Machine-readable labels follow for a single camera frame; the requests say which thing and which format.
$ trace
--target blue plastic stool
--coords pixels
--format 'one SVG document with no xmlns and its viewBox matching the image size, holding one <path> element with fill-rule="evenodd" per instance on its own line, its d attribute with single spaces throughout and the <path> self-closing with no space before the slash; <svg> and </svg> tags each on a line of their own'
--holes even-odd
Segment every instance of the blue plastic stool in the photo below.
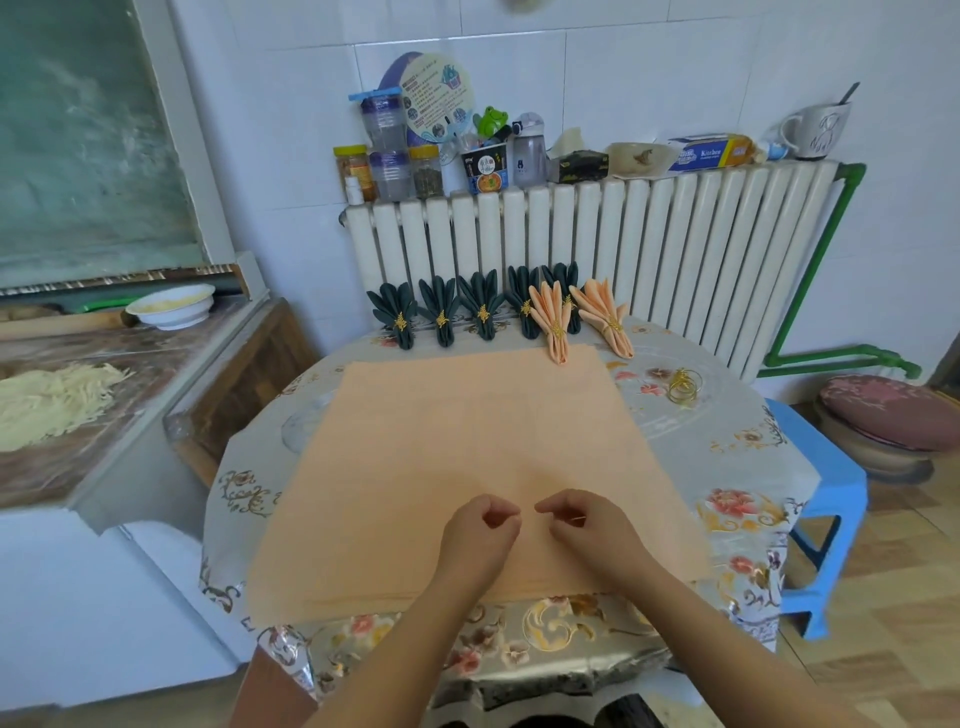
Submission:
<svg viewBox="0 0 960 728">
<path fill-rule="evenodd" d="M 833 516 L 833 524 L 819 549 L 800 529 L 800 522 L 794 525 L 790 536 L 813 562 L 817 575 L 803 589 L 783 590 L 781 602 L 781 610 L 786 615 L 809 612 L 804 639 L 819 640 L 828 632 L 826 612 L 830 593 L 840 578 L 847 552 L 867 512 L 867 474 L 791 407 L 773 400 L 767 400 L 767 404 L 787 439 L 820 474 L 820 485 L 807 502 L 801 520 Z"/>
</svg>

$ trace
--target person's left hand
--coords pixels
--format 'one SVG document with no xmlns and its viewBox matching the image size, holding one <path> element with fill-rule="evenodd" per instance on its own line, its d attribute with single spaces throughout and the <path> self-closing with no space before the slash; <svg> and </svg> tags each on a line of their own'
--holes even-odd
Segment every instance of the person's left hand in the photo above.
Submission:
<svg viewBox="0 0 960 728">
<path fill-rule="evenodd" d="M 444 528 L 433 583 L 475 605 L 503 570 L 520 532 L 520 509 L 497 496 L 477 496 Z"/>
</svg>

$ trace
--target green frog toy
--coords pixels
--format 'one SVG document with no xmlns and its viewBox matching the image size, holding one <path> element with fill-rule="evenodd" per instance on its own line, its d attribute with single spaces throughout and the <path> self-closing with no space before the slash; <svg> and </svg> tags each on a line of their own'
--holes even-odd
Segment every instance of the green frog toy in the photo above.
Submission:
<svg viewBox="0 0 960 728">
<path fill-rule="evenodd" d="M 473 114 L 473 126 L 477 128 L 477 134 L 482 139 L 489 139 L 506 126 L 510 116 L 506 111 L 497 111 L 493 107 L 484 109 L 483 116 Z"/>
</svg>

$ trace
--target forearm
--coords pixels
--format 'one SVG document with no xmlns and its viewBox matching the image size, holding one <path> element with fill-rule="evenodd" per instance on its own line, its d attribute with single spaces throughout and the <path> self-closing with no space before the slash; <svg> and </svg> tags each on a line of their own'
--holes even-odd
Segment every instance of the forearm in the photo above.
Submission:
<svg viewBox="0 0 960 728">
<path fill-rule="evenodd" d="M 731 624 L 652 558 L 626 594 L 730 728 L 872 725 Z"/>
<path fill-rule="evenodd" d="M 444 661 L 472 604 L 455 589 L 431 584 L 307 728 L 414 728 L 437 688 Z"/>
</svg>

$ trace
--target unfolded peach cloth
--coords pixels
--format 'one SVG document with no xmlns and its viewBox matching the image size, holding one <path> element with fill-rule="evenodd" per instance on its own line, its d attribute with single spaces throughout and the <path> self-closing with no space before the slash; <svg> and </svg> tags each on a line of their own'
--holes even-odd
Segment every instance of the unfolded peach cloth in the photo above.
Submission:
<svg viewBox="0 0 960 728">
<path fill-rule="evenodd" d="M 705 534 L 593 347 L 571 347 L 564 367 L 538 349 L 351 364 L 253 559 L 253 620 L 405 609 L 430 580 L 446 521 L 481 493 L 523 511 L 485 600 L 603 592 L 533 510 L 562 488 L 619 504 L 682 580 L 708 574 Z"/>
</svg>

